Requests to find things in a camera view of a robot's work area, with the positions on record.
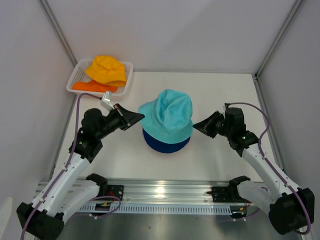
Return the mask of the teal hat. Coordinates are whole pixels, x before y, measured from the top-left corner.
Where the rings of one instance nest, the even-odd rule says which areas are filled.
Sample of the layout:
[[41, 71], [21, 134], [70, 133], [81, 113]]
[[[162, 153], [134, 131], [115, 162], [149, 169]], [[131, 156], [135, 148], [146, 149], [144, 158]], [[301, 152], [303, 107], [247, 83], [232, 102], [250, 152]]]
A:
[[193, 103], [185, 92], [165, 89], [139, 106], [138, 112], [144, 115], [140, 121], [143, 130], [160, 142], [177, 144], [193, 133]]

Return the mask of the blue hat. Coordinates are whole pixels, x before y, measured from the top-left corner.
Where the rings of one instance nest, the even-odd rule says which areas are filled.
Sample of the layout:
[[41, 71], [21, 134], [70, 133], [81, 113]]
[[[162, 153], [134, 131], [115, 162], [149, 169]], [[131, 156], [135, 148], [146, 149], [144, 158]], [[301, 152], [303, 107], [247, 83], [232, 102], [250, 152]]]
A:
[[154, 151], [162, 154], [173, 154], [182, 150], [189, 143], [192, 131], [174, 130], [155, 135], [150, 134], [143, 128], [142, 135], [146, 144]]

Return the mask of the orange hat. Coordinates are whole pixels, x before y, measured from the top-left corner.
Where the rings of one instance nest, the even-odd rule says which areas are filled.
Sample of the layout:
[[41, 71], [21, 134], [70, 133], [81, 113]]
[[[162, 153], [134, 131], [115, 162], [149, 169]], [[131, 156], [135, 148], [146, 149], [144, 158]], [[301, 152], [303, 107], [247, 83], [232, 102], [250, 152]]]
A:
[[72, 86], [72, 90], [85, 91], [85, 92], [97, 92], [97, 93], [105, 93], [105, 92], [114, 93], [117, 91], [117, 89], [118, 89], [117, 86], [101, 84], [94, 80], [91, 80], [89, 82], [76, 82]]

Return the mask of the yellow hat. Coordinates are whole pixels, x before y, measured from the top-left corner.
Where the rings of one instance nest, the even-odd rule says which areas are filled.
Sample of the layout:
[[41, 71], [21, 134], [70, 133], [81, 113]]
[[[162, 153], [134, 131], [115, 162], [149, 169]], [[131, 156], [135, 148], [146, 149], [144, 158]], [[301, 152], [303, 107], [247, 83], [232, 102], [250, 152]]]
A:
[[103, 85], [124, 87], [127, 83], [125, 65], [112, 56], [96, 56], [84, 72]]

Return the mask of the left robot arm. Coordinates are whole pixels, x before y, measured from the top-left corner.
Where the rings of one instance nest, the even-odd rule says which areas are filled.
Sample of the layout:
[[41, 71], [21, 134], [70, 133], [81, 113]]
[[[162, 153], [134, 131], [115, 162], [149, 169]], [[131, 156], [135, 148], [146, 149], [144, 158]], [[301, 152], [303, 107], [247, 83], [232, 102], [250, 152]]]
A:
[[68, 192], [102, 149], [103, 138], [118, 129], [128, 130], [144, 117], [118, 103], [106, 116], [98, 108], [88, 109], [80, 121], [81, 127], [76, 128], [68, 158], [59, 172], [31, 203], [22, 202], [18, 206], [16, 213], [22, 227], [20, 238], [24, 239], [25, 234], [30, 233], [41, 240], [55, 240], [70, 217], [88, 201], [114, 199], [120, 202], [120, 197], [108, 195], [108, 180], [96, 173], [87, 176], [72, 195]]

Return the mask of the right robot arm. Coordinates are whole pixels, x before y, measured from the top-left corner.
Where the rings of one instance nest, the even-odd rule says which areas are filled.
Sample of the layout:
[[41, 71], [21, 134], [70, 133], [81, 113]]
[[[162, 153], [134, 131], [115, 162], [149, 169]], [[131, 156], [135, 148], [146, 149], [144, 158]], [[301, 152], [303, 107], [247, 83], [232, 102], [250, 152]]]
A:
[[228, 197], [233, 202], [248, 200], [262, 210], [273, 228], [281, 235], [296, 232], [307, 235], [314, 223], [315, 195], [309, 188], [301, 188], [262, 149], [262, 139], [247, 130], [245, 116], [234, 103], [225, 104], [225, 111], [193, 125], [204, 135], [227, 138], [229, 146], [243, 158], [265, 184], [256, 185], [247, 176], [229, 181]]

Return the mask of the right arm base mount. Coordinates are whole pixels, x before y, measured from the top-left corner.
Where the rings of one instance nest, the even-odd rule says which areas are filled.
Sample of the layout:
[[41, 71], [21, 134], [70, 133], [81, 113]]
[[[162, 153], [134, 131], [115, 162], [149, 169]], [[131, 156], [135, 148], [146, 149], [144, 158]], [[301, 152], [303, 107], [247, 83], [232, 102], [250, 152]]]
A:
[[214, 203], [247, 203], [248, 201], [240, 197], [238, 191], [232, 186], [213, 186], [206, 192], [212, 197]]

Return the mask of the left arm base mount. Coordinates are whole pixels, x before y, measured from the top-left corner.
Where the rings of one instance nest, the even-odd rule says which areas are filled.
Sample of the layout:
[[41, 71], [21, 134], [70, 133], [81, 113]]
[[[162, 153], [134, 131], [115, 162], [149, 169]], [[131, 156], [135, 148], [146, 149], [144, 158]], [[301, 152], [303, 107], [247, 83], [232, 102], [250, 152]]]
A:
[[119, 184], [108, 184], [107, 186], [103, 186], [99, 189], [98, 197], [103, 197], [102, 200], [106, 201], [115, 201], [116, 199], [112, 198], [111, 196], [119, 198], [121, 201], [123, 200], [124, 195], [124, 186]]

